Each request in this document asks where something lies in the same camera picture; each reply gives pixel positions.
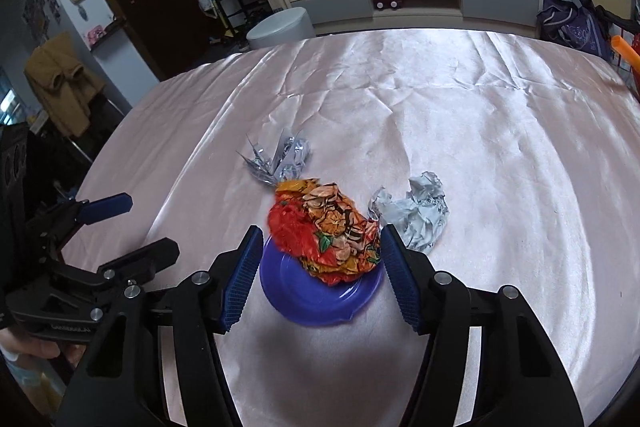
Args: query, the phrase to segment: orange tube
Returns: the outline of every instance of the orange tube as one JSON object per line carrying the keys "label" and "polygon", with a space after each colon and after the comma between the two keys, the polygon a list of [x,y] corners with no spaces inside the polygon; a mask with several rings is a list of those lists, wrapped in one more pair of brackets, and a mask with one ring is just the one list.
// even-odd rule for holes
{"label": "orange tube", "polygon": [[640,55],[619,35],[611,38],[611,47],[615,49],[624,58],[631,67],[640,73]]}

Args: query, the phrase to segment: crumpled food wrapper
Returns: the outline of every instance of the crumpled food wrapper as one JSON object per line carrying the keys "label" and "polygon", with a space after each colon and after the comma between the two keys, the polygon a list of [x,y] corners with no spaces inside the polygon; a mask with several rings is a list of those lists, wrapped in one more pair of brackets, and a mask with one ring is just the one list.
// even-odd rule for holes
{"label": "crumpled food wrapper", "polygon": [[380,262],[377,221],[359,213],[335,183],[280,183],[268,223],[278,249],[329,286],[356,280]]}
{"label": "crumpled food wrapper", "polygon": [[280,182],[300,178],[305,162],[311,154],[308,140],[302,136],[301,132],[294,135],[290,128],[285,128],[280,134],[278,147],[271,160],[265,156],[260,144],[253,144],[251,140],[249,143],[254,150],[254,158],[249,159],[241,154],[249,167],[249,172],[257,180],[273,187]]}
{"label": "crumpled food wrapper", "polygon": [[442,183],[433,172],[423,172],[409,178],[409,185],[403,200],[393,200],[380,187],[369,201],[369,217],[377,219],[380,228],[394,225],[410,250],[430,253],[449,216]]}

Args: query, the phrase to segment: crumpled silver foil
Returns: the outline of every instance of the crumpled silver foil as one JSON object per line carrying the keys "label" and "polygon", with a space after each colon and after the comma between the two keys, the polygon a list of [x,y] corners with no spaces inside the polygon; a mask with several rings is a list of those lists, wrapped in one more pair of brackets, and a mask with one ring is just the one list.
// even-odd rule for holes
{"label": "crumpled silver foil", "polygon": [[249,167],[249,172],[257,180],[273,187],[286,180],[299,179],[305,162],[311,154],[311,146],[302,136],[302,132],[294,135],[288,127],[284,128],[280,134],[276,152],[271,160],[265,156],[260,144],[253,144],[251,140],[249,143],[254,151],[254,158],[249,159],[241,154]]}
{"label": "crumpled silver foil", "polygon": [[433,172],[423,172],[409,178],[409,186],[411,190],[402,200],[393,200],[385,187],[380,187],[369,201],[369,217],[378,220],[380,229],[394,225],[410,250],[430,253],[449,216],[442,183]]}

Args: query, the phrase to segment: purple bag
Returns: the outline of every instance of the purple bag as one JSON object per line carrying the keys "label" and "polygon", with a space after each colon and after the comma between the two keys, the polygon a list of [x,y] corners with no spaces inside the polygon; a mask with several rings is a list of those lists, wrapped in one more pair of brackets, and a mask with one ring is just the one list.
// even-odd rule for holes
{"label": "purple bag", "polygon": [[609,60],[611,48],[595,15],[593,2],[580,1],[582,7],[578,8],[571,2],[545,0],[538,14],[541,36],[546,41]]}

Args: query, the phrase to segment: table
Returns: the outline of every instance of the table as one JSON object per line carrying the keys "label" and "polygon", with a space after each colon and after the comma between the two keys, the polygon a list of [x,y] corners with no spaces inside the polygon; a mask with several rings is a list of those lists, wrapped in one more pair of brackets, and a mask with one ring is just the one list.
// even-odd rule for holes
{"label": "table", "polygon": [[[549,334],[588,425],[638,358],[640,107],[603,60],[548,42],[467,30],[327,36],[233,55],[159,84],[96,158],[78,198],[126,191],[132,211],[85,227],[64,251],[94,270],[170,237],[174,285],[265,230],[273,192],[236,151],[276,147],[284,126],[312,145],[305,174],[337,182],[364,210],[429,170],[449,223],[430,254],[467,286],[521,289]],[[184,423],[171,333],[167,400]],[[470,418],[472,332],[457,422]],[[216,338],[246,427],[396,426],[425,338],[402,321],[385,281],[352,323],[305,328],[271,307],[256,279]]]}

